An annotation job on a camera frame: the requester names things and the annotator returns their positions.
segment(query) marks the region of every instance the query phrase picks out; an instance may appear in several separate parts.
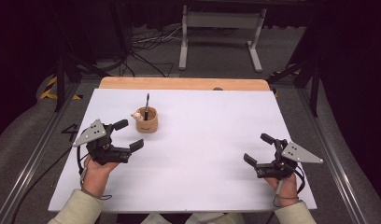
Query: metal bracket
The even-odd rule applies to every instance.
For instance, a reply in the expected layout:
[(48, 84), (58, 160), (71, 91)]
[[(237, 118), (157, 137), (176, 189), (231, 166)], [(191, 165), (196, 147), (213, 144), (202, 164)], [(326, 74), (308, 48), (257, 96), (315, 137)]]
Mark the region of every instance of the metal bracket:
[(284, 148), (281, 155), (287, 159), (298, 162), (312, 162), (312, 163), (323, 163), (324, 160), (315, 156), (311, 152), (307, 151), (303, 147), (297, 145), (296, 143), (290, 142), (286, 148)]
[(80, 145), (89, 143), (103, 136), (106, 136), (106, 129), (104, 128), (103, 123), (97, 119), (80, 135), (80, 137), (74, 142), (73, 147), (79, 147)]

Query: white paper sheet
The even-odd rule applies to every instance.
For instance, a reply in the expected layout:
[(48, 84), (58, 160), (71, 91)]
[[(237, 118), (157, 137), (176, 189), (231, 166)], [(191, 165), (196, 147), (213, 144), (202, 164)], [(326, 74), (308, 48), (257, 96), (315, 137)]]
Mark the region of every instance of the white paper sheet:
[[(131, 114), (145, 106), (158, 111), (156, 133), (139, 133)], [(80, 126), (96, 119), (121, 119), (129, 126), (112, 133), (115, 147), (144, 139), (128, 163), (111, 174), (104, 211), (112, 213), (255, 212), (274, 209), (274, 192), (243, 160), (245, 153), (269, 163), (275, 148), (262, 133), (290, 141), (270, 91), (94, 91)], [(73, 189), (79, 189), (74, 148), (65, 164), (49, 210), (60, 211)], [(300, 198), (317, 208), (307, 184)]]

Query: gray carpet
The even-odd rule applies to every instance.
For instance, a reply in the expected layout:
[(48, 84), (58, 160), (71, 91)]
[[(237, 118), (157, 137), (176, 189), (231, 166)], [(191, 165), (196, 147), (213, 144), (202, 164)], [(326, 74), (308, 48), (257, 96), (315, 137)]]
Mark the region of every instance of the gray carpet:
[[(293, 52), (303, 29), (263, 29), (257, 52), (261, 59), (262, 73), (256, 73), (251, 64), (245, 43), (252, 33), (245, 30), (234, 31), (230, 35), (222, 35), (216, 31), (198, 30), (192, 33), (189, 42), (188, 64), (185, 71), (177, 69), (180, 41), (174, 39), (152, 50), (141, 50), (138, 53), (154, 63), (173, 63), (171, 77), (222, 77), (222, 78), (267, 78), (269, 74), (283, 70)], [(127, 64), (137, 77), (146, 75), (159, 76), (159, 73), (147, 63), (141, 63), (129, 57)], [(170, 69), (169, 64), (157, 64), (165, 74)], [(113, 75), (121, 74), (124, 66), (110, 71)], [(124, 71), (130, 76), (130, 70)], [(277, 102), (283, 114), (293, 141), (309, 149), (319, 157), (323, 157), (323, 147), (318, 139), (312, 120), (307, 116), (308, 111), (302, 105), (299, 90), (290, 84), (293, 77), (286, 77), (279, 84), (274, 85), (278, 90)], [(47, 85), (47, 79), (41, 84), (35, 97), (39, 97)], [(99, 78), (84, 76), (77, 86), (76, 94), (83, 95), (82, 100), (69, 100), (69, 105), (63, 112), (57, 126), (52, 130), (52, 138), (46, 146), (39, 149), (43, 157), (36, 164), (34, 174), (22, 174), (35, 148), (40, 145), (40, 137), (48, 129), (50, 119), (54, 116), (56, 101), (52, 99), (38, 100), (38, 103), (19, 116), (7, 127), (0, 137), (0, 210), (6, 202), (9, 193), (19, 175), (32, 175), (33, 179), (40, 176), (73, 141), (71, 133), (63, 130), (72, 125), (80, 126), (83, 114), (92, 96), (93, 89), (97, 88)], [(381, 202), (374, 192), (362, 170), (359, 168), (351, 151), (341, 136), (334, 121), (331, 109), (324, 97), (321, 86), (318, 98), (318, 120), (341, 162), (351, 187), (356, 193), (362, 213), (368, 223), (381, 223)], [(31, 190), (17, 215), (16, 223), (47, 223), (55, 214), (47, 211), (49, 200), (54, 186), (64, 167), (66, 157), (41, 179)], [(327, 163), (322, 165), (305, 164), (305, 173), (317, 202), (317, 210), (312, 214), (317, 223), (353, 223), (346, 208), (344, 198), (338, 190), (336, 180)], [(246, 223), (265, 223), (269, 213), (244, 214)], [(115, 223), (114, 215), (102, 215), (100, 223)], [(278, 223), (276, 218), (271, 223)]]

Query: wooden cup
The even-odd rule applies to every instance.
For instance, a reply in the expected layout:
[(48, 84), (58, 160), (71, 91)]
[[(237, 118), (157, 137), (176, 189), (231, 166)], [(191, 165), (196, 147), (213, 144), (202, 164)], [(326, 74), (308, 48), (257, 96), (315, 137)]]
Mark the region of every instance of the wooden cup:
[[(145, 116), (145, 108), (138, 109), (140, 114)], [(135, 124), (137, 130), (141, 133), (155, 133), (158, 130), (158, 112), (153, 107), (148, 107), (148, 120), (138, 120)]]

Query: pen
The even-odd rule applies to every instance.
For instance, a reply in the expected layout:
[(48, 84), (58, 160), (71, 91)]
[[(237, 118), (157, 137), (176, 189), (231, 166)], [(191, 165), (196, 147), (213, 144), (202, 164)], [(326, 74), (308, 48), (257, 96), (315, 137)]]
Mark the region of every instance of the pen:
[(147, 105), (145, 106), (144, 120), (148, 120), (148, 101), (149, 101), (149, 93), (147, 94)]

